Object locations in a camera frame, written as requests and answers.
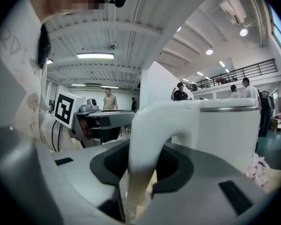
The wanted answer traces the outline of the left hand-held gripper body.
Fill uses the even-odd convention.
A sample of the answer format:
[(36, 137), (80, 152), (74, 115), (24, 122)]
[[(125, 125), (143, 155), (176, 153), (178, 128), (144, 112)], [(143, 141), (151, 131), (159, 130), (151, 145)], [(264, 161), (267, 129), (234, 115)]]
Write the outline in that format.
[[(89, 119), (89, 114), (99, 111), (96, 100), (86, 99), (71, 93), (61, 92), (55, 103), (54, 117), (61, 125), (70, 130), (70, 135), (80, 142), (83, 148), (89, 148), (118, 139), (121, 127), (103, 130), (99, 122)], [(89, 126), (88, 136), (82, 133), (79, 120), (86, 119)]]

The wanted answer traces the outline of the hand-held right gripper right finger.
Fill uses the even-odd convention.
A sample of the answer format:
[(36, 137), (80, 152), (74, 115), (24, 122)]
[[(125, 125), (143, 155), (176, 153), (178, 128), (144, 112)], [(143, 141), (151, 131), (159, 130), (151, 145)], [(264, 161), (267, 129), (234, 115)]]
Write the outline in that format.
[(165, 143), (157, 163), (152, 199), (139, 225), (247, 225), (271, 195), (227, 161)]

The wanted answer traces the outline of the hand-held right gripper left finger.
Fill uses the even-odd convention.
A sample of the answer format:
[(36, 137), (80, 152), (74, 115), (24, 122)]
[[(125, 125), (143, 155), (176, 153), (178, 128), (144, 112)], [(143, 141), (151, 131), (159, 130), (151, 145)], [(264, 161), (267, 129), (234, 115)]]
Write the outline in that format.
[(54, 153), (32, 138), (0, 127), (0, 182), (38, 225), (122, 225), (122, 159), (110, 155), (128, 141)]

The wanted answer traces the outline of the person's left hand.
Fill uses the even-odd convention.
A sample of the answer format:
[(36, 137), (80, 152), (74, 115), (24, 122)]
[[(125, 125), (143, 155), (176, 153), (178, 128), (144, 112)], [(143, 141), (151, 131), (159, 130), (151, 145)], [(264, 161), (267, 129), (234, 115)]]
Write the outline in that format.
[(88, 133), (89, 133), (89, 126), (88, 126), (87, 120), (86, 119), (80, 119), (79, 124), (80, 124), (83, 135), (85, 137), (87, 137)]

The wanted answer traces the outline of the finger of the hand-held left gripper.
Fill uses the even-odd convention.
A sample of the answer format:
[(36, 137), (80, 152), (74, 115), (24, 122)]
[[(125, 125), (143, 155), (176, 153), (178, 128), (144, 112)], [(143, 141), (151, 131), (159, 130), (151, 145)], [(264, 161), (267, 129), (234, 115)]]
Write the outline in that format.
[(100, 127), (122, 127), (132, 123), (135, 116), (130, 110), (99, 110), (89, 114), (89, 119), (99, 122)]

